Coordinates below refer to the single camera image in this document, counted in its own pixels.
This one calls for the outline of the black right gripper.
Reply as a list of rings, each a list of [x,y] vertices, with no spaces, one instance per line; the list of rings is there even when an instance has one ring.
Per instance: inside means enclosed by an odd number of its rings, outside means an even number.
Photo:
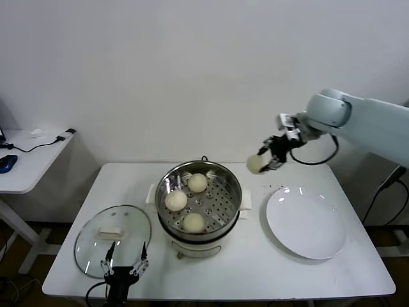
[[[263,141],[263,146],[258,150],[258,156],[264,156],[269,154],[273,157],[272,160],[265,166],[263,166],[259,172],[265,173],[267,171],[276,171],[282,165],[283,162],[280,160],[286,160],[287,154],[294,148],[300,148],[302,146],[302,141],[300,139],[291,139],[286,134],[282,136],[269,136]]]

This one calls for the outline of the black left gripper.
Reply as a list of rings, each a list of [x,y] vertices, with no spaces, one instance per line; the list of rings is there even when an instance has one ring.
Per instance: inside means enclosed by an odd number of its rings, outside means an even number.
[[[125,306],[128,301],[129,288],[139,281],[149,266],[147,244],[143,243],[143,248],[139,261],[134,267],[113,267],[112,256],[116,242],[114,241],[105,254],[105,258],[100,261],[100,266],[104,272],[104,281],[109,286],[107,300],[104,306],[115,307]]]

